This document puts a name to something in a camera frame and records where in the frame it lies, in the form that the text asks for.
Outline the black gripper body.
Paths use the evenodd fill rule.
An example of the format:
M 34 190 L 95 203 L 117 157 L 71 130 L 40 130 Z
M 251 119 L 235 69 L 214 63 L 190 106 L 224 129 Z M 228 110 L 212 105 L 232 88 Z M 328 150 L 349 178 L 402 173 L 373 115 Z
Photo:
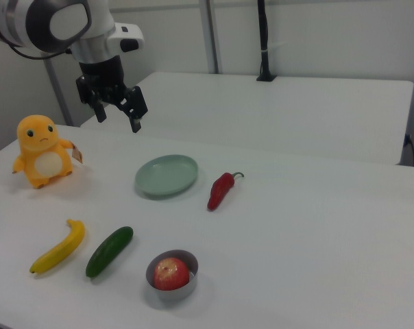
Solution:
M 76 85 L 82 103 L 91 105 L 98 99 L 113 105 L 134 105 L 132 89 L 124 83 L 120 56 L 94 64 L 80 62 L 82 76 Z

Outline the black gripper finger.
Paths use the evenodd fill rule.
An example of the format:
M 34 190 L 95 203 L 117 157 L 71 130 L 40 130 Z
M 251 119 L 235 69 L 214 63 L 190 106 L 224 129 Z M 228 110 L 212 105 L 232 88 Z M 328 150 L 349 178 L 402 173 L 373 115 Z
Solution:
M 104 110 L 104 105 L 102 104 L 101 98 L 98 93 L 91 91 L 89 106 L 94 110 L 95 116 L 99 123 L 102 123 L 106 120 L 107 116 Z
M 116 107 L 128 117 L 132 132 L 137 133 L 141 129 L 141 119 L 148 112 L 140 86 L 126 89 Z

